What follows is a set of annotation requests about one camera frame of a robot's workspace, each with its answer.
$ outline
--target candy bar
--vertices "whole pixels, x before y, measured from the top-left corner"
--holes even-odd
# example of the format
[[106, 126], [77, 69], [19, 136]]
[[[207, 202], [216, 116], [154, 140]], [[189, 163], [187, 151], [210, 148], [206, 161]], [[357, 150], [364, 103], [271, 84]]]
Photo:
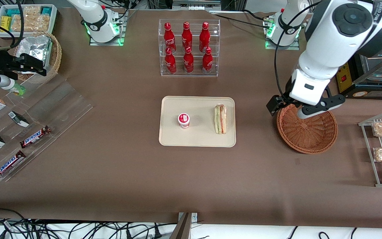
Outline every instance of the candy bar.
[[26, 155], [22, 151], [18, 151], [15, 156], [13, 156], [8, 162], [6, 162], [1, 168], [0, 168], [0, 177], [3, 173], [7, 172], [10, 167], [15, 166], [17, 163], [19, 163], [21, 160], [23, 160], [26, 157]]
[[29, 138], [25, 139], [24, 141], [20, 142], [20, 145], [22, 148], [26, 148], [27, 146], [31, 145], [32, 143], [35, 143], [40, 138], [42, 138], [47, 133], [50, 133], [51, 130], [48, 128], [48, 125], [40, 129], [38, 132], [34, 133]]

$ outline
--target tray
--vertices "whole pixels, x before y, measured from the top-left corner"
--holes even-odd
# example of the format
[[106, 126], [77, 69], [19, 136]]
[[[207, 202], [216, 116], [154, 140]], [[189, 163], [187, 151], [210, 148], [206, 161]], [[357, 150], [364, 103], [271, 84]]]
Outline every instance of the tray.
[[[227, 133], [215, 132], [214, 109], [227, 107]], [[190, 116], [189, 128], [179, 127], [178, 115]], [[235, 145], [235, 102], [229, 97], [166, 96], [162, 100], [159, 142], [164, 146], [226, 147]]]

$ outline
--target table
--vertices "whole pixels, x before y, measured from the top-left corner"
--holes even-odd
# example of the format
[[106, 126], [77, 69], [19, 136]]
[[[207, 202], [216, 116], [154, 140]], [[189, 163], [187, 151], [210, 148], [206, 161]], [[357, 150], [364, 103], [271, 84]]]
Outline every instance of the table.
[[[0, 207], [41, 219], [173, 222], [177, 212], [196, 211], [204, 223], [382, 227], [382, 188], [373, 186], [356, 125], [382, 113], [382, 101], [348, 100], [333, 111], [335, 145], [304, 155], [282, 141], [265, 107], [278, 90], [274, 51], [264, 49], [260, 28], [221, 19], [219, 77], [184, 80], [159, 75], [159, 18], [217, 16], [139, 11], [128, 21], [123, 47], [91, 47], [79, 13], [59, 12], [59, 73], [94, 108], [0, 183]], [[257, 23], [250, 15], [229, 16]], [[283, 86], [300, 53], [280, 51]], [[159, 113], [167, 95], [233, 98], [236, 145], [160, 145]]]

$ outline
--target red bottle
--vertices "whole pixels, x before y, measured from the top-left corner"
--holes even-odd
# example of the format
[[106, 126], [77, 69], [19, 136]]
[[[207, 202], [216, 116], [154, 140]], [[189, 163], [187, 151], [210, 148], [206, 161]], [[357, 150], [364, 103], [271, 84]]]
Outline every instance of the red bottle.
[[175, 57], [172, 55], [172, 50], [170, 48], [166, 48], [165, 61], [166, 61], [167, 70], [169, 71], [168, 73], [171, 75], [175, 74], [176, 61], [175, 61]]
[[191, 47], [192, 49], [192, 33], [190, 31], [190, 23], [184, 22], [184, 31], [182, 32], [182, 46], [184, 49]]
[[194, 56], [191, 53], [191, 47], [185, 48], [184, 55], [184, 71], [191, 73], [194, 70]]
[[212, 71], [212, 49], [210, 47], [206, 48], [206, 53], [203, 56], [203, 74], [210, 74], [210, 71]]
[[203, 22], [203, 30], [200, 33], [200, 46], [199, 50], [204, 53], [206, 48], [209, 46], [210, 42], [210, 32], [209, 32], [209, 23]]
[[170, 26], [170, 23], [165, 23], [165, 43], [166, 47], [170, 48], [172, 50], [172, 53], [175, 53], [176, 51], [176, 45], [175, 45], [175, 34], [172, 32], [172, 27]]

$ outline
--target wicker basket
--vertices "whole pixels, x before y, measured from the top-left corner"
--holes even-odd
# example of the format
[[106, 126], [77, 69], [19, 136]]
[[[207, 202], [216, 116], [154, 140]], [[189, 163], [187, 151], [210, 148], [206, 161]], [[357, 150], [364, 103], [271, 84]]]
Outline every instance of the wicker basket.
[[284, 141], [301, 153], [323, 153], [335, 143], [338, 126], [331, 112], [301, 119], [298, 108], [289, 105], [277, 114], [276, 124]]
[[[55, 36], [53, 36], [52, 34], [49, 34], [47, 32], [35, 32], [31, 35], [31, 37], [38, 37], [41, 35], [45, 35], [45, 36], [48, 36], [49, 38], [51, 38], [51, 40], [53, 41], [53, 46], [51, 48], [51, 56], [50, 56], [50, 66], [51, 66], [50, 71], [47, 72], [47, 76], [36, 77], [33, 80], [33, 83], [39, 83], [39, 84], [45, 83], [48, 80], [51, 80], [53, 77], [55, 77], [55, 75], [57, 74], [58, 69], [60, 67], [61, 56], [62, 56], [60, 43], [57, 41]], [[15, 54], [17, 53], [18, 49], [19, 49], [19, 47], [15, 48]], [[19, 76], [19, 80], [23, 80], [23, 81], [25, 81], [25, 80], [27, 80], [33, 76], [33, 74], [21, 74], [21, 73], [17, 73], [17, 75]]]

